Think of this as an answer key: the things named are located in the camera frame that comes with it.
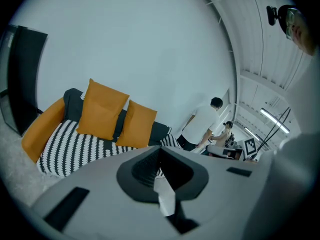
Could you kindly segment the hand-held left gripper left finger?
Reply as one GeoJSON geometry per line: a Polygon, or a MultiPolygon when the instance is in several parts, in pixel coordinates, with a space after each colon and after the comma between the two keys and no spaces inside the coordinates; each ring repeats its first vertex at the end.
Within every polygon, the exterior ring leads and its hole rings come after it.
{"type": "Polygon", "coordinates": [[[175,228],[163,216],[158,204],[137,202],[119,186],[116,178],[120,165],[152,151],[135,149],[95,160],[50,187],[32,205],[41,218],[75,187],[89,190],[74,216],[63,229],[77,240],[169,240],[175,228]]]}

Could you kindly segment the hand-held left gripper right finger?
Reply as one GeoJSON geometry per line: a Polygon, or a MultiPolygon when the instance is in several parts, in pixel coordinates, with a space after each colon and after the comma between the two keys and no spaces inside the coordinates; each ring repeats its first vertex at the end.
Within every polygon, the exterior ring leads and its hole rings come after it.
{"type": "Polygon", "coordinates": [[[263,182],[256,164],[163,147],[160,168],[174,210],[162,240],[242,240],[263,182]]]}

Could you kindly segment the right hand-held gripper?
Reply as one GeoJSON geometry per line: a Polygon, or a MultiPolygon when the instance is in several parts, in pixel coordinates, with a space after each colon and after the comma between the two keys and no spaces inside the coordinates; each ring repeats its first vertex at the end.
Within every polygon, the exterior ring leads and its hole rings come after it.
{"type": "Polygon", "coordinates": [[[234,141],[227,148],[207,145],[206,151],[210,157],[224,157],[226,155],[228,158],[238,161],[250,160],[258,154],[255,138],[234,141]]]}

